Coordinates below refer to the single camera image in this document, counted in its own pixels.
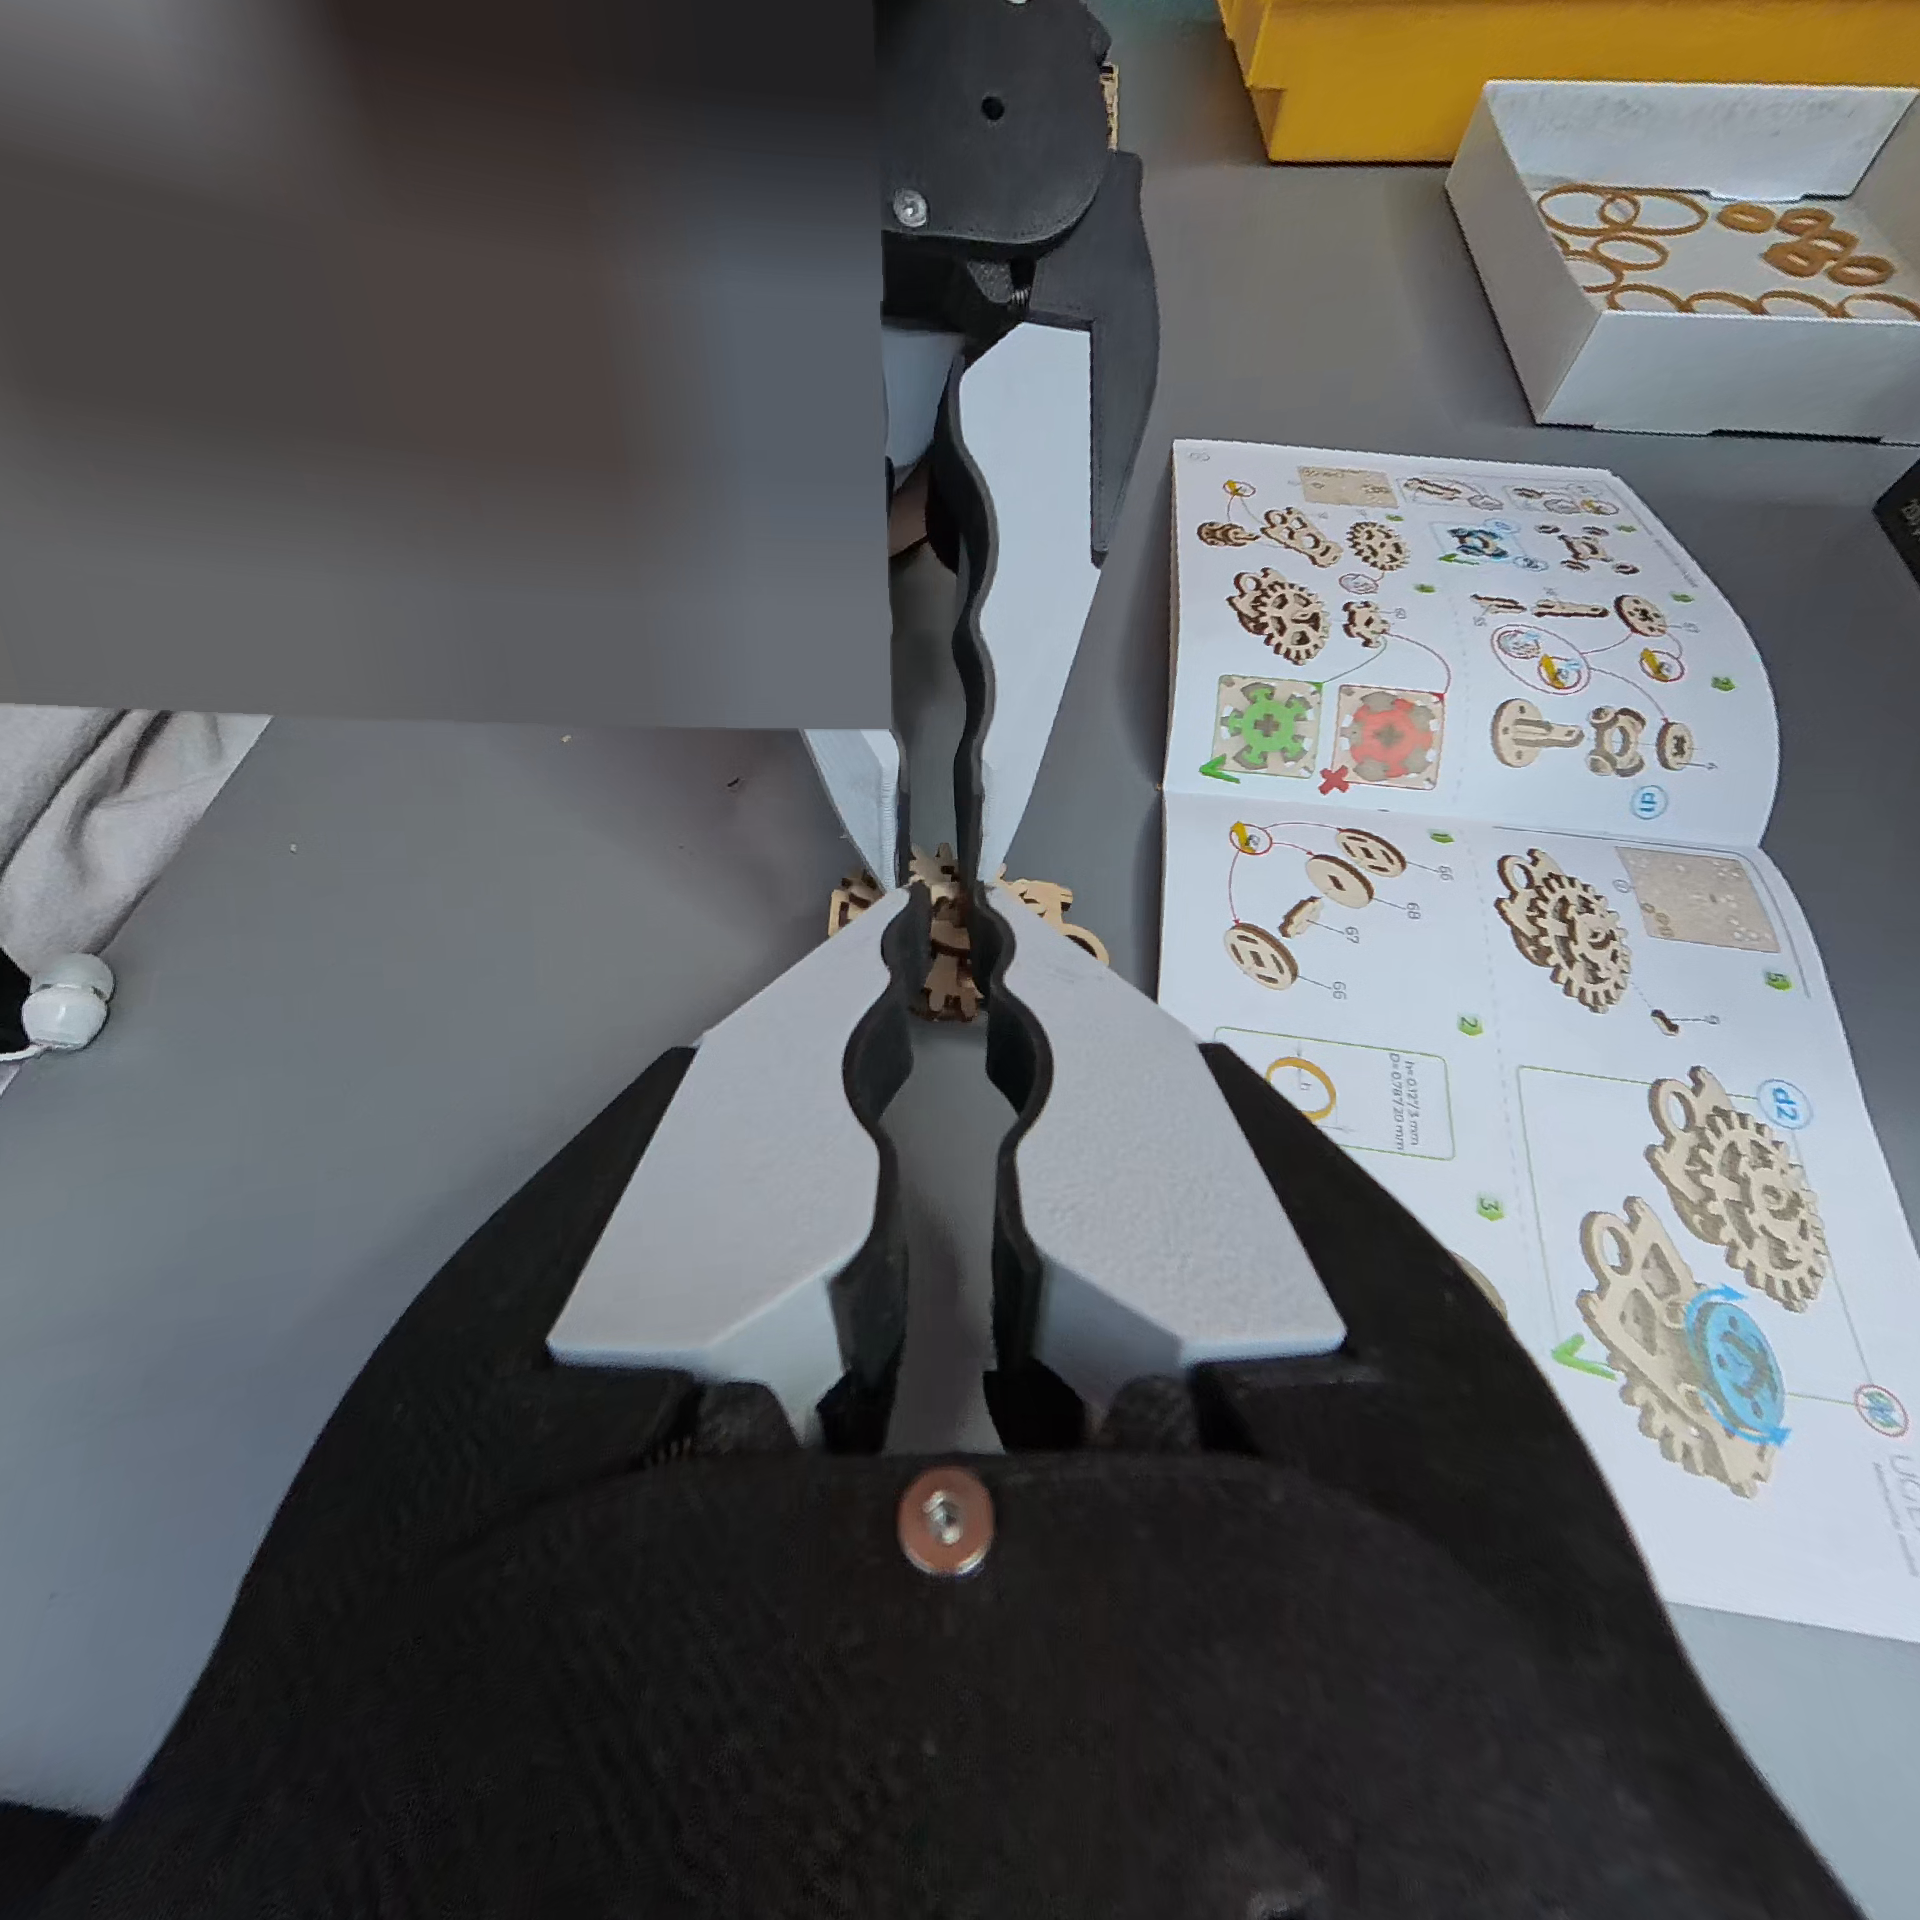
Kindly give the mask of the white cardboard box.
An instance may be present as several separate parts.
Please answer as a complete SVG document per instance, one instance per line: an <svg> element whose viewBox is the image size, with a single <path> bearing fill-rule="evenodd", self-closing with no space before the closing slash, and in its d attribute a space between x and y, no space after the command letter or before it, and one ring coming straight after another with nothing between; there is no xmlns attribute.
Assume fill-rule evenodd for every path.
<svg viewBox="0 0 1920 1920"><path fill-rule="evenodd" d="M1918 92L1496 79L1448 201L1536 421L1918 442Z"/></svg>

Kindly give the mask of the wooden gear assembly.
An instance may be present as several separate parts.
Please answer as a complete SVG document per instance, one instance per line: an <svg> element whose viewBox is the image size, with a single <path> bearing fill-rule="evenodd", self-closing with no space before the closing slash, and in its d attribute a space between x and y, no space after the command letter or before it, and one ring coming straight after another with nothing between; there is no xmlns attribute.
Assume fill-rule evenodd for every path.
<svg viewBox="0 0 1920 1920"><path fill-rule="evenodd" d="M913 866L910 881L927 886L927 892L930 886L941 882L963 888L957 856L950 843L941 843L931 855L924 848L913 848L910 866ZM1098 962L1104 965L1111 962L1107 943L1101 943L1096 931L1074 925L1070 921L1070 912L1074 906L1074 892L1070 886L1056 881L1010 878L1006 866L997 868L996 881L997 886L1006 886L1031 913L1056 925L1067 939L1093 955ZM884 886L868 872L847 878L833 892L828 935L850 929L854 921L871 912L880 898Z"/></svg>

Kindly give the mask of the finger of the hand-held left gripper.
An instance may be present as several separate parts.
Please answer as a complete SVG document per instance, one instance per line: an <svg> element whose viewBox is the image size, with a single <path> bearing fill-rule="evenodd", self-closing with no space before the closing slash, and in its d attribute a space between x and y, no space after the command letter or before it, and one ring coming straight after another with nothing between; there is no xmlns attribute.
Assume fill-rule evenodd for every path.
<svg viewBox="0 0 1920 1920"><path fill-rule="evenodd" d="M963 679L951 653L957 566L931 541L931 448L963 339L930 322L884 322L887 589L893 653L884 729L810 729L804 743L854 855L901 882L916 839L957 839L951 762Z"/></svg>
<svg viewBox="0 0 1920 1920"><path fill-rule="evenodd" d="M957 536L957 848L971 881L993 881L1034 793L1098 591L1087 331L1021 322L950 375L938 502Z"/></svg>

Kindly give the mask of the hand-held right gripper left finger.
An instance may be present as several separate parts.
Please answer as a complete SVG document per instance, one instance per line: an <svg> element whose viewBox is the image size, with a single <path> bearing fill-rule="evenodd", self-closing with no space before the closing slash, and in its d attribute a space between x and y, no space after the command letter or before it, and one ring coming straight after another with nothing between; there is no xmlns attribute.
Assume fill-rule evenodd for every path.
<svg viewBox="0 0 1920 1920"><path fill-rule="evenodd" d="M910 1321L884 1115L916 1062L920 892L713 1026L546 1346L558 1362L761 1382L828 1452L880 1452Z"/></svg>

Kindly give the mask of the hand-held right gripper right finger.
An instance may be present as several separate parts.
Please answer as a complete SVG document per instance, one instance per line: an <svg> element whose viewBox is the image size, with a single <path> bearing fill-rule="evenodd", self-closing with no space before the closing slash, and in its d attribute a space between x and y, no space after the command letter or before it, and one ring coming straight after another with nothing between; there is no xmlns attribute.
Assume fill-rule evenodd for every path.
<svg viewBox="0 0 1920 1920"><path fill-rule="evenodd" d="M1021 899L980 906L1006 1452L1073 1452L1138 1379L1324 1358L1346 1325L1188 1026Z"/></svg>

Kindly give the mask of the illustrated instruction booklet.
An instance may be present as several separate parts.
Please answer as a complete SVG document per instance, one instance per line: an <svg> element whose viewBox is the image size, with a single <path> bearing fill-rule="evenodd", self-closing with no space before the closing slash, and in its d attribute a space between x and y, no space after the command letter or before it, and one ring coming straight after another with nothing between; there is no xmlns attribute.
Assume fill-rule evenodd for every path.
<svg viewBox="0 0 1920 1920"><path fill-rule="evenodd" d="M1916 1643L1918 1246L1777 765L1618 473L1174 442L1164 1005L1488 1281L1666 1599Z"/></svg>

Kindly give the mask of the white wired earphones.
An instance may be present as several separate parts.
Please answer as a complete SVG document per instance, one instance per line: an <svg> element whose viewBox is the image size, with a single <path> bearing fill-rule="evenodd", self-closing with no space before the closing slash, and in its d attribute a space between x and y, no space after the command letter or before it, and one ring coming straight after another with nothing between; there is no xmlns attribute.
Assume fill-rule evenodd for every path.
<svg viewBox="0 0 1920 1920"><path fill-rule="evenodd" d="M4 1065L84 1052L108 1022L116 972L97 955L70 952L21 975L21 1005L4 1015Z"/></svg>

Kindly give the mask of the yellow plastic bin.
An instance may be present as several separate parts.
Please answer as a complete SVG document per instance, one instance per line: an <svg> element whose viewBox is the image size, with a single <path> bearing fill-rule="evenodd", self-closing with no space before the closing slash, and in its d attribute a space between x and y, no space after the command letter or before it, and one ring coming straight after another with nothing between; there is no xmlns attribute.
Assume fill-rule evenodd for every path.
<svg viewBox="0 0 1920 1920"><path fill-rule="evenodd" d="M1916 3L1218 3L1276 163L1447 163L1493 79L1918 83Z"/></svg>

